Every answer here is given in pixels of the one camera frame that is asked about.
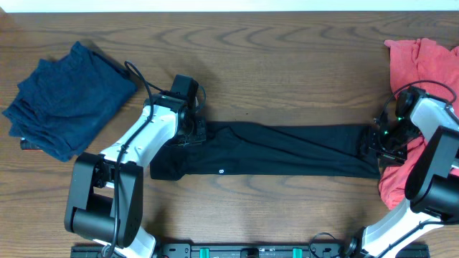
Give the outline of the black t-shirt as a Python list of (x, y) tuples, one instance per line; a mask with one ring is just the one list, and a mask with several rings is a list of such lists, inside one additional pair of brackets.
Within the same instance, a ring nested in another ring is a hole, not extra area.
[(192, 174), (378, 179), (377, 157), (359, 150), (367, 129), (366, 125), (270, 127), (209, 122), (202, 144), (163, 145), (150, 163), (150, 177), (164, 181)]

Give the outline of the red t-shirt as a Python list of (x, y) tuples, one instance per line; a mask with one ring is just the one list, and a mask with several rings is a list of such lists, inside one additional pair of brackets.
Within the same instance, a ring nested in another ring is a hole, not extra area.
[[(421, 80), (420, 88), (428, 93), (449, 100), (451, 93), (431, 81), (441, 82), (458, 92), (458, 48), (448, 49), (436, 41), (422, 38), (416, 40), (386, 40), (389, 48), (390, 86), (393, 91)], [(410, 141), (407, 161), (400, 167), (386, 168), (379, 181), (379, 194), (388, 209), (394, 209), (404, 198), (407, 177), (427, 146), (422, 137)]]

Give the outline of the folded navy blue garment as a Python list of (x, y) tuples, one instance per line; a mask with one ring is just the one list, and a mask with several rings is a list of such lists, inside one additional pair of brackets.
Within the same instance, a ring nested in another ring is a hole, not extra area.
[(76, 42), (68, 55), (40, 60), (3, 112), (9, 134), (59, 161), (80, 155), (136, 92), (127, 70)]

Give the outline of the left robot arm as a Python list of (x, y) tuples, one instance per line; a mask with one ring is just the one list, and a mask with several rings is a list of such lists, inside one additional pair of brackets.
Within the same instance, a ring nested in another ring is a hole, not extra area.
[(142, 226), (143, 180), (164, 145), (205, 141), (205, 119), (196, 115), (199, 83), (177, 75), (169, 91), (146, 99), (140, 118), (99, 154), (75, 161), (64, 225), (95, 242), (72, 248), (72, 257), (155, 257), (156, 238)]

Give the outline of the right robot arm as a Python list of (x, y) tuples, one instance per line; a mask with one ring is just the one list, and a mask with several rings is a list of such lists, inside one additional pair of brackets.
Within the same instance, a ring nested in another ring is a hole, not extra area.
[(453, 100), (431, 95), (411, 82), (398, 90), (397, 121), (390, 125), (382, 111), (375, 122), (379, 132), (367, 146), (391, 165), (407, 160), (407, 144), (418, 136), (427, 141), (407, 177), (404, 198), (375, 224), (352, 237), (341, 257), (395, 257), (423, 234), (458, 224), (458, 117)]

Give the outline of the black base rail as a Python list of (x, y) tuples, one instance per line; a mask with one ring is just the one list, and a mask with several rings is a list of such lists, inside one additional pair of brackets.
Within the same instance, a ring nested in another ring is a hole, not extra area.
[[(190, 245), (163, 244), (156, 249), (151, 257), (158, 258), (313, 258), (341, 257), (343, 247), (339, 244), (308, 245), (277, 245), (277, 246), (237, 246), (237, 245)], [(96, 258), (101, 257), (102, 247), (73, 246), (70, 257)], [(430, 258), (426, 244), (411, 244), (396, 255), (397, 258)]]

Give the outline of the dark folded garment under stack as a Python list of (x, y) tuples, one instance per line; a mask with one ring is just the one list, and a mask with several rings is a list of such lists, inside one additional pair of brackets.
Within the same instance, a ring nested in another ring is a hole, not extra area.
[(40, 151), (41, 150), (41, 148), (38, 145), (31, 143), (25, 138), (21, 138), (19, 146), (23, 151)]

